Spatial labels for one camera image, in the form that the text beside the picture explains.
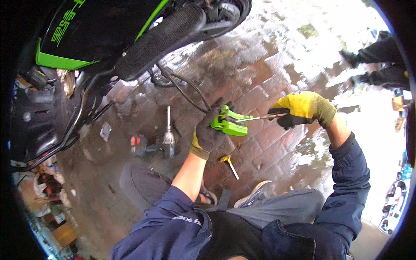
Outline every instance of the person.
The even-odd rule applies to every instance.
[[[363,75],[351,77],[354,84],[368,83],[383,86],[386,89],[400,88],[410,91],[409,75],[406,71],[403,58],[399,48],[389,32],[381,31],[380,39],[367,48],[358,50],[358,54],[353,54],[346,50],[341,50],[340,55],[353,68],[357,68],[360,63],[389,62],[390,66],[371,74],[366,72]]]
[[[133,203],[152,204],[156,193],[161,199],[114,245],[110,259],[345,259],[362,228],[370,171],[354,133],[335,107],[314,92],[294,92],[269,110],[290,113],[278,119],[282,127],[317,119],[326,129],[335,182],[326,201],[310,188],[269,197],[272,182],[263,181],[234,208],[221,206],[225,191],[218,206],[200,207],[195,201],[205,163],[225,136],[210,127],[221,104],[220,99],[196,126],[190,153],[171,185],[144,166],[123,170],[120,186]],[[147,182],[154,187],[158,181],[162,188],[148,191]]]

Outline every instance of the navy blue jacket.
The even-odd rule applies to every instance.
[[[370,171],[353,133],[329,151],[334,159],[333,194],[314,224],[268,224],[262,232],[267,259],[345,259],[362,227]],[[211,225],[207,213],[172,186],[111,249],[110,259],[196,259],[212,236]]]

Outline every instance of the gloved hand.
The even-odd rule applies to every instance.
[[[202,159],[208,160],[210,152],[224,142],[225,133],[211,127],[211,122],[219,114],[222,105],[223,98],[221,97],[212,105],[205,118],[196,125],[193,133],[190,152]]]
[[[268,113],[289,113],[277,120],[277,123],[288,130],[300,124],[312,124],[318,119],[319,124],[328,128],[334,120],[337,109],[329,100],[311,91],[292,92],[274,103]]]

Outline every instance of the strap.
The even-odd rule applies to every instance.
[[[218,202],[218,211],[226,211],[228,209],[228,202],[230,201],[231,193],[231,190],[223,190],[220,202]]]

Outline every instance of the wet pavement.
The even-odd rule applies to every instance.
[[[333,1],[322,6],[310,1],[255,1],[247,20],[234,31],[176,50],[161,63],[195,82],[208,102],[224,97],[246,115],[265,114],[279,98],[298,90],[315,91],[333,102],[347,99],[354,92],[338,50],[351,42],[352,48],[362,47],[370,38],[361,37],[369,30],[358,24],[343,34],[345,25],[333,21],[347,14],[337,13],[343,4],[336,2],[335,7]],[[359,13],[374,13],[360,1],[353,2]],[[203,105],[190,86],[184,84],[183,89]],[[109,249],[143,215],[144,209],[136,208],[120,191],[123,166],[131,161],[143,163],[173,179],[188,154],[195,125],[204,116],[175,88],[154,86],[147,73],[136,81],[119,81],[103,103],[109,100],[116,101],[115,106],[97,123],[84,127],[77,144],[58,154],[67,180],[64,188],[77,192],[70,199],[81,253],[102,259],[108,259]],[[155,152],[134,158],[130,136],[144,134],[150,143],[161,139],[167,105],[171,105],[177,155],[165,160]],[[360,107],[353,103],[338,108],[356,113]],[[112,128],[107,142],[99,134],[104,122]],[[306,187],[317,188],[325,196],[331,193],[329,140],[318,124],[289,131],[275,120],[250,121],[247,126],[247,136],[228,136],[212,152],[204,172],[206,188],[218,197],[223,189],[232,190],[230,206],[264,180],[275,181],[275,195]],[[240,180],[218,161],[228,154]]]

